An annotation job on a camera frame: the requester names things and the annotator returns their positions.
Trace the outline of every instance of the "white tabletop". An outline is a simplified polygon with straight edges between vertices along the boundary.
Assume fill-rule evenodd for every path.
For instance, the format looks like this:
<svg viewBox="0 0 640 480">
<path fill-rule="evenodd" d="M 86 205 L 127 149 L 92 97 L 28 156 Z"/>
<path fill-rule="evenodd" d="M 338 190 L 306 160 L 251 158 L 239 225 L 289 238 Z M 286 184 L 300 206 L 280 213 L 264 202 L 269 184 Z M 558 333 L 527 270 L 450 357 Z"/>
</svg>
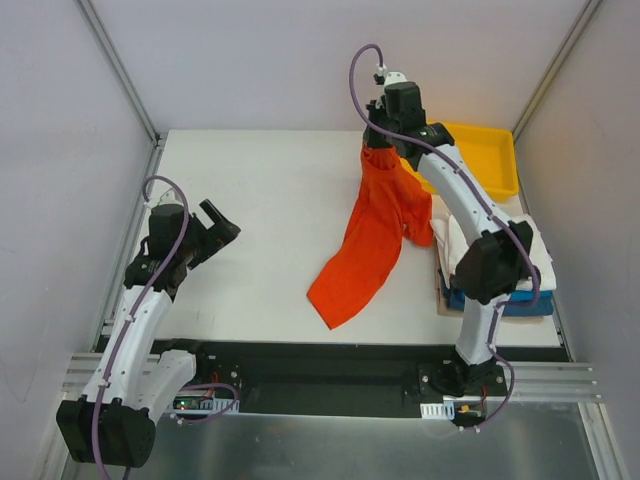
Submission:
<svg viewBox="0 0 640 480">
<path fill-rule="evenodd" d="M 361 178 L 361 138 L 361 132 L 171 131 L 158 173 L 182 187 L 192 211 L 209 198 L 242 233 L 189 273 L 157 337 L 455 343 L 462 319 L 437 314 L 433 249 L 406 240 L 385 285 L 345 325 L 330 331 L 306 297 L 341 245 Z M 165 190 L 158 182 L 153 194 Z M 517 197 L 503 208 L 522 210 Z M 443 212 L 435 197 L 434 215 Z M 551 317 L 503 321 L 498 343 L 557 346 L 558 337 Z"/>
</svg>

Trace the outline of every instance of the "stack of folded clothes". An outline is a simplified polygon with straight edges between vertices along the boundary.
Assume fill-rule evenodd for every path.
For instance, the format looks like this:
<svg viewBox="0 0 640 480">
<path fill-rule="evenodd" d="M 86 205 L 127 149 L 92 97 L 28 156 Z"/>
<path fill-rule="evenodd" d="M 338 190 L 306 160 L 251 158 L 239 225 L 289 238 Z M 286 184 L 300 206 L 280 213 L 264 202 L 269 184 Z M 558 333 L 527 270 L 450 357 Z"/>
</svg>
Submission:
<svg viewBox="0 0 640 480">
<path fill-rule="evenodd" d="M 540 299 L 531 307 L 519 307 L 509 305 L 505 308 L 504 316 L 506 317 L 540 317 L 551 315 L 553 313 L 553 304 L 551 303 L 552 292 L 556 289 L 556 276 L 551 265 L 552 259 L 544 245 L 544 241 L 540 236 L 538 227 L 529 215 L 518 215 L 513 217 L 513 221 L 518 223 L 526 220 L 533 229 L 533 240 L 531 243 L 530 257 L 533 264 L 540 271 Z M 441 292 L 445 297 L 447 306 L 451 310 L 464 310 L 464 291 L 452 288 L 451 275 L 455 273 L 458 262 L 466 253 L 468 247 L 467 242 L 462 233 L 462 229 L 456 219 L 449 215 L 445 219 L 434 218 L 431 220 L 431 226 L 435 233 L 438 255 L 440 260 Z M 533 284 L 531 279 L 522 280 L 518 283 L 515 292 L 511 294 L 511 302 L 527 302 L 533 299 Z"/>
</svg>

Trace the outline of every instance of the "wire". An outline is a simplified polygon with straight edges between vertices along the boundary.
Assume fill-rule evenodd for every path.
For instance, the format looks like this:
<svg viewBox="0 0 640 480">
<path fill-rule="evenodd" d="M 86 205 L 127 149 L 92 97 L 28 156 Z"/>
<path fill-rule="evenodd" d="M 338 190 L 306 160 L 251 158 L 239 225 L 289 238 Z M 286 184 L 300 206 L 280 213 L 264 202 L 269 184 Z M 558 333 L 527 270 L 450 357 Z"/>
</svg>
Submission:
<svg viewBox="0 0 640 480">
<path fill-rule="evenodd" d="M 232 385 L 229 385 L 228 383 L 213 382 L 213 383 L 205 383 L 205 384 L 202 384 L 202 385 L 187 385 L 186 387 L 182 387 L 181 391 L 203 390 L 205 388 L 207 388 L 207 389 L 209 389 L 209 388 L 224 388 L 226 390 L 229 390 L 233 394 L 233 400 L 231 401 L 231 403 L 229 403 L 229 405 L 224 407 L 219 412 L 213 413 L 213 414 L 208 415 L 208 416 L 206 416 L 204 418 L 200 418 L 200 419 L 197 419 L 197 420 L 189 420 L 189 419 L 186 419 L 186 418 L 183 417 L 181 419 L 181 421 L 183 423 L 186 423 L 186 424 L 189 424 L 189 425 L 198 425 L 198 424 L 201 424 L 201 423 L 210 422 L 212 420 L 215 420 L 216 418 L 221 417 L 225 413 L 227 413 L 229 410 L 231 410 L 235 406 L 236 403 L 238 403 L 238 391 Z"/>
<path fill-rule="evenodd" d="M 412 137 L 408 137 L 406 135 L 401 135 L 401 134 L 398 134 L 398 133 L 394 133 L 394 132 L 391 132 L 391 131 L 386 130 L 384 128 L 381 128 L 378 125 L 376 125 L 375 123 L 373 123 L 371 120 L 369 120 L 369 118 L 367 117 L 366 113 L 364 112 L 364 110 L 360 106 L 360 103 L 358 102 L 358 97 L 356 95 L 355 70 L 356 70 L 356 65 L 358 63 L 358 59 L 362 56 L 362 54 L 364 52 L 366 52 L 367 50 L 372 50 L 372 49 L 375 50 L 378 53 L 378 59 L 379 59 L 380 65 L 383 65 L 383 63 L 382 63 L 382 58 L 383 58 L 382 57 L 382 50 L 380 49 L 380 47 L 378 45 L 370 43 L 370 44 L 367 44 L 364 47 L 360 48 L 356 52 L 356 54 L 353 56 L 353 59 L 351 60 L 351 65 L 349 67 L 349 92 L 351 94 L 351 100 L 353 102 L 353 106 L 355 107 L 356 111 L 358 112 L 358 115 L 360 115 L 360 118 L 362 118 L 364 123 L 366 123 L 367 126 L 369 128 L 371 128 L 372 130 L 374 130 L 375 132 L 378 132 L 381 135 L 385 135 L 387 137 L 395 138 L 396 140 L 401 140 L 403 142 L 412 143 L 414 145 L 418 145 L 419 147 L 425 148 L 426 150 L 428 150 L 431 153 L 434 153 L 435 155 L 440 157 L 458 175 L 460 175 L 460 178 L 467 185 L 467 187 L 469 188 L 469 190 L 473 194 L 474 198 L 478 201 L 478 203 L 480 204 L 482 209 L 485 211 L 485 213 L 489 216 L 489 218 L 491 218 L 493 220 L 493 222 L 498 227 L 500 227 L 509 236 L 509 238 L 511 239 L 513 244 L 516 246 L 516 249 L 518 250 L 518 252 L 522 256 L 527 268 L 529 269 L 529 272 L 531 273 L 531 282 L 533 283 L 533 291 L 534 291 L 533 299 L 531 301 L 529 301 L 529 302 L 513 303 L 513 305 L 516 305 L 516 306 L 519 306 L 519 307 L 528 307 L 528 306 L 531 306 L 531 305 L 535 305 L 536 303 L 538 303 L 538 300 L 540 298 L 540 279 L 538 278 L 538 274 L 536 272 L 536 268 L 533 266 L 533 263 L 531 262 L 531 259 L 529 258 L 529 254 L 527 253 L 527 250 L 524 248 L 524 246 L 522 245 L 522 243 L 520 242 L 520 240 L 518 239 L 516 234 L 511 231 L 511 229 L 509 228 L 509 226 L 507 224 L 505 224 L 502 220 L 500 220 L 498 217 L 496 217 L 493 214 L 493 210 L 491 209 L 489 204 L 485 201 L 485 199 L 482 197 L 482 194 L 480 193 L 478 188 L 473 183 L 473 180 L 471 180 L 471 177 L 469 177 L 469 175 L 467 175 L 467 173 L 464 170 L 458 168 L 458 166 L 456 165 L 456 162 L 452 158 L 450 158 L 444 152 L 438 150 L 436 147 L 433 147 L 432 145 L 429 145 L 428 143 L 422 142 L 422 141 L 420 141 L 418 139 L 415 139 L 415 138 L 412 138 Z M 486 423 L 487 421 L 493 419 L 504 408 L 504 406 L 509 402 L 509 400 L 511 399 L 511 395 L 513 394 L 513 388 L 514 388 L 514 384 L 515 384 L 515 370 L 513 368 L 513 365 L 511 365 L 507 360 L 505 360 L 504 358 L 502 358 L 498 354 L 498 352 L 497 352 L 497 350 L 496 350 L 496 348 L 495 348 L 495 346 L 493 344 L 494 335 L 495 335 L 496 328 L 497 328 L 497 325 L 498 325 L 498 318 L 500 316 L 500 310 L 502 308 L 504 308 L 506 305 L 510 305 L 510 304 L 511 304 L 510 302 L 504 301 L 504 302 L 498 302 L 494 306 L 493 316 L 491 318 L 491 326 L 489 328 L 489 336 L 488 336 L 487 342 L 486 342 L 487 348 L 489 349 L 489 352 L 491 353 L 493 358 L 495 358 L 497 362 L 500 362 L 500 363 L 504 364 L 509 369 L 509 373 L 510 373 L 510 376 L 511 376 L 511 379 L 510 379 L 510 382 L 509 382 L 509 389 L 507 391 L 507 395 L 505 396 L 505 398 L 502 401 L 502 403 L 500 404 L 500 406 L 498 406 L 498 408 L 489 417 L 487 417 L 487 419 L 483 422 L 483 424 Z"/>
<path fill-rule="evenodd" d="M 486 385 L 482 385 L 482 395 L 480 396 L 480 401 L 478 403 L 474 403 L 473 405 L 468 405 L 469 408 L 477 407 L 478 405 L 481 405 L 482 406 L 482 410 L 484 411 L 484 409 L 485 409 L 485 401 L 487 400 L 487 396 L 488 396 L 487 386 Z"/>
<path fill-rule="evenodd" d="M 489 391 L 486 385 L 482 386 L 482 410 L 487 412 L 487 397 L 489 396 Z"/>
<path fill-rule="evenodd" d="M 129 330 L 129 325 L 135 322 L 136 320 L 135 315 L 138 309 L 140 308 L 140 305 L 142 304 L 144 297 L 147 295 L 149 290 L 151 290 L 155 281 L 162 274 L 164 269 L 167 268 L 167 265 L 169 264 L 173 256 L 178 251 L 178 248 L 180 247 L 180 244 L 182 243 L 182 240 L 184 239 L 184 236 L 187 232 L 187 226 L 189 224 L 189 206 L 187 203 L 187 197 L 182 191 L 182 189 L 173 180 L 170 180 L 167 177 L 164 177 L 162 175 L 151 175 L 150 177 L 147 177 L 142 183 L 142 196 L 145 202 L 149 201 L 149 195 L 147 194 L 147 187 L 151 182 L 155 180 L 160 180 L 169 184 L 171 187 L 173 187 L 174 191 L 180 197 L 180 200 L 182 201 L 182 205 L 184 207 L 183 216 L 182 216 L 182 227 L 180 228 L 180 233 L 178 233 L 178 237 L 176 238 L 176 241 L 171 247 L 171 250 L 169 250 L 169 253 L 167 253 L 167 256 L 165 257 L 165 259 L 162 261 L 162 263 L 160 264 L 158 269 L 155 271 L 155 273 L 151 276 L 149 281 L 147 281 L 144 288 L 140 292 L 140 295 L 138 295 L 136 300 L 133 302 L 133 306 L 129 311 L 129 315 L 133 320 L 132 321 L 125 320 L 124 325 L 120 330 L 120 333 L 118 334 L 118 338 L 116 338 L 116 342 L 113 345 L 113 349 L 111 350 L 109 359 L 107 360 L 107 365 L 105 366 L 105 369 L 102 375 L 102 379 L 104 380 L 105 384 L 100 385 L 100 387 L 98 387 L 98 394 L 96 395 L 96 401 L 95 401 L 95 404 L 93 407 L 93 413 L 91 416 L 91 448 L 93 450 L 93 459 L 98 467 L 98 470 L 100 471 L 100 474 L 102 475 L 103 480 L 110 480 L 110 477 L 102 461 L 102 454 L 100 453 L 100 443 L 99 443 L 100 439 L 98 437 L 98 420 L 100 418 L 100 407 L 102 406 L 102 400 L 104 399 L 106 385 L 108 384 L 107 382 L 109 381 L 109 377 L 111 376 L 111 370 L 113 369 L 113 364 L 116 361 L 116 357 L 118 355 L 118 351 L 120 350 L 120 347 L 122 346 L 124 337 L 126 336 L 127 331 Z"/>
<path fill-rule="evenodd" d="M 218 381 L 218 372 L 214 372 L 214 374 L 211 375 L 211 382 L 216 383 L 217 381 Z M 209 390 L 207 390 L 207 393 L 205 393 L 203 396 L 199 398 L 199 400 L 200 401 L 210 400 L 211 398 L 213 398 L 213 394 L 215 393 L 215 391 L 216 391 L 215 387 L 211 387 Z"/>
</svg>

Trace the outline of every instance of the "white towel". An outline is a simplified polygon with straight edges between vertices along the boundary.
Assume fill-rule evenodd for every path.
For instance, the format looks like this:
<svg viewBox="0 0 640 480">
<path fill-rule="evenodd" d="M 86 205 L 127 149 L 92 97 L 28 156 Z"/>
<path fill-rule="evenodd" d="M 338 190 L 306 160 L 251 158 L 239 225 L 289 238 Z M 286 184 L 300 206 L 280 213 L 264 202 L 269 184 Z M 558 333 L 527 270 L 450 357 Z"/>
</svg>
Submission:
<svg viewBox="0 0 640 480">
<path fill-rule="evenodd" d="M 541 291 L 554 291 L 556 289 L 556 275 L 553 272 L 551 256 L 547 252 L 547 248 L 542 240 L 540 231 L 535 222 L 529 215 L 517 215 L 512 219 L 519 223 L 526 220 L 533 230 L 533 240 L 531 242 L 531 251 L 529 256 L 533 264 L 540 270 Z M 446 220 L 434 218 L 431 220 L 431 226 L 438 242 L 438 255 L 440 256 L 440 265 L 444 274 L 445 283 L 449 285 L 449 278 L 456 271 L 456 266 L 467 253 L 468 246 L 462 233 L 462 229 L 458 221 L 449 215 Z M 531 290 L 533 284 L 531 280 L 521 280 L 516 288 L 517 290 Z"/>
</svg>

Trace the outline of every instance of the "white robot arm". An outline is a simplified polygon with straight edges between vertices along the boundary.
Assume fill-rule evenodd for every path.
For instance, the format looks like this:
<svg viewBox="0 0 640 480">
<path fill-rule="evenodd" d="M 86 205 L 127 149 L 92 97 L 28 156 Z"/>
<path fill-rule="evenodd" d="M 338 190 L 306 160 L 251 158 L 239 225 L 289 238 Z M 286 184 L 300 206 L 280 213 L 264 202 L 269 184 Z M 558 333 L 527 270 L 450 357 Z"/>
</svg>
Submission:
<svg viewBox="0 0 640 480">
<path fill-rule="evenodd" d="M 150 179 L 177 188 L 164 177 Z M 100 364 L 80 398 L 64 400 L 58 408 L 56 421 L 71 458 L 98 464 L 103 477 L 104 465 L 145 464 L 160 416 L 196 375 L 196 356 L 177 349 L 164 352 L 149 375 L 143 368 L 187 270 L 240 233 L 209 200 L 200 203 L 213 222 L 208 229 L 189 215 L 184 198 L 183 203 L 151 210 L 149 235 L 126 269 L 126 290 Z"/>
<path fill-rule="evenodd" d="M 400 72 L 379 68 L 374 75 L 383 95 L 369 102 L 368 118 L 355 98 L 354 105 L 367 122 L 364 143 L 368 148 L 395 147 L 438 190 L 456 218 L 469 250 L 456 267 L 455 281 L 466 295 L 464 319 L 451 362 L 429 375 L 437 391 L 462 396 L 466 389 L 482 385 L 494 375 L 495 337 L 509 294 L 519 280 L 537 272 L 528 257 L 533 232 L 526 222 L 511 221 L 484 191 L 465 164 L 454 138 L 440 124 L 427 124 L 420 89 Z"/>
</svg>

